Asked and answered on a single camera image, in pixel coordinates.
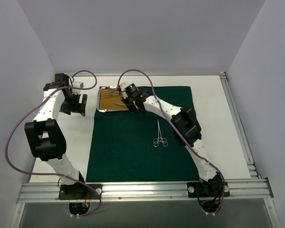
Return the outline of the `steel tweezers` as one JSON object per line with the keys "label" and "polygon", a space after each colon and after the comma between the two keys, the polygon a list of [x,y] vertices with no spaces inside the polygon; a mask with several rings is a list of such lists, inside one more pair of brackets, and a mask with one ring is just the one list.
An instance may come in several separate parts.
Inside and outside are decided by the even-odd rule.
{"label": "steel tweezers", "polygon": [[118,94],[119,91],[116,89],[104,89],[103,90],[104,94]]}

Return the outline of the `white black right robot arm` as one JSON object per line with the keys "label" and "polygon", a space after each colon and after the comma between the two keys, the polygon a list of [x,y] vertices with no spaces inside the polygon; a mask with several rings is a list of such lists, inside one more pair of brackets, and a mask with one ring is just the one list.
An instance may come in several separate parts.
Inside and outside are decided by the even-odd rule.
{"label": "white black right robot arm", "polygon": [[199,178],[204,182],[202,192],[207,196],[214,195],[219,186],[214,179],[218,171],[209,161],[202,142],[201,126],[191,108],[174,106],[154,96],[151,92],[142,92],[129,87],[121,90],[122,102],[130,111],[147,111],[165,119],[172,127],[174,137],[190,153],[198,170]]}

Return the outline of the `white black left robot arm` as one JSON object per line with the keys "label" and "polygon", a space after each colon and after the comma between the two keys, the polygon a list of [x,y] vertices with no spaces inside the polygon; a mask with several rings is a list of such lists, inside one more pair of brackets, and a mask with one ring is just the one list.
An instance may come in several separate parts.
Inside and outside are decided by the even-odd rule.
{"label": "white black left robot arm", "polygon": [[55,173],[60,173],[61,183],[71,185],[69,194],[75,199],[86,195],[86,186],[81,184],[84,178],[74,168],[66,155],[66,139],[57,123],[59,113],[86,115],[87,95],[80,94],[83,83],[73,83],[64,73],[55,74],[55,81],[43,88],[43,104],[32,122],[25,123],[24,130],[35,158],[47,163]]}

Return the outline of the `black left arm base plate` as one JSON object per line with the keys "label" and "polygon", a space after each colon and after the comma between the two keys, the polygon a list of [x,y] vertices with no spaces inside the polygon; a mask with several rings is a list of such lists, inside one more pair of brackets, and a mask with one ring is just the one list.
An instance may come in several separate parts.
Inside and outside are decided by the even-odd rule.
{"label": "black left arm base plate", "polygon": [[82,184],[75,183],[72,185],[61,185],[59,190],[59,200],[98,200],[102,194],[102,184],[88,184],[97,193]]}

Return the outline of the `steel tray with brown liner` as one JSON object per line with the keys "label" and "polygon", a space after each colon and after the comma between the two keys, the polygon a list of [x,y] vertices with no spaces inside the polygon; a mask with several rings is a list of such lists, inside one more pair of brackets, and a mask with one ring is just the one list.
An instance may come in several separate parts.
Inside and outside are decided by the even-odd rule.
{"label": "steel tray with brown liner", "polygon": [[97,105],[96,108],[100,112],[117,112],[117,111],[128,111],[126,106],[115,105],[114,103],[123,103],[121,101],[122,93],[119,92],[119,96],[101,98],[102,95],[105,95],[104,89],[116,89],[116,86],[101,86],[98,90],[97,95]]}

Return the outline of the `steel surgical scissors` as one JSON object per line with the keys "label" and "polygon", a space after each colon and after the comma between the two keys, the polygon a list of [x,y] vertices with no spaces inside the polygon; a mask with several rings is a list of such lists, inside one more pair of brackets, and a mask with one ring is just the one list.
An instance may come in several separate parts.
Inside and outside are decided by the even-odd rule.
{"label": "steel surgical scissors", "polygon": [[157,120],[157,127],[158,127],[158,134],[157,137],[154,138],[153,140],[153,146],[159,147],[159,145],[162,144],[163,147],[167,147],[168,142],[167,139],[162,136],[159,119]]}

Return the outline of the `dark green surgical cloth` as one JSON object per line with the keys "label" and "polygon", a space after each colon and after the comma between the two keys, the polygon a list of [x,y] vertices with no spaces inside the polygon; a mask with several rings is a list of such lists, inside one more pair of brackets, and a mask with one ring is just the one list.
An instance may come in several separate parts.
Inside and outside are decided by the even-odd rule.
{"label": "dark green surgical cloth", "polygon": [[[159,119],[168,146],[153,146]],[[168,122],[140,111],[96,111],[87,182],[197,181],[198,170]]]}

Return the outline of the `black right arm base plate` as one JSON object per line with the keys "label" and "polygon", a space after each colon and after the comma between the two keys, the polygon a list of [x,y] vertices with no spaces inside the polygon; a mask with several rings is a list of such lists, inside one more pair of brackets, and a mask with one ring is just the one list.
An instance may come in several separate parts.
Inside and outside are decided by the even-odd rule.
{"label": "black right arm base plate", "polygon": [[224,191],[225,197],[230,196],[228,184],[225,182],[223,190],[223,181],[221,179],[187,182],[186,186],[189,198],[215,198],[222,196],[222,191]]}

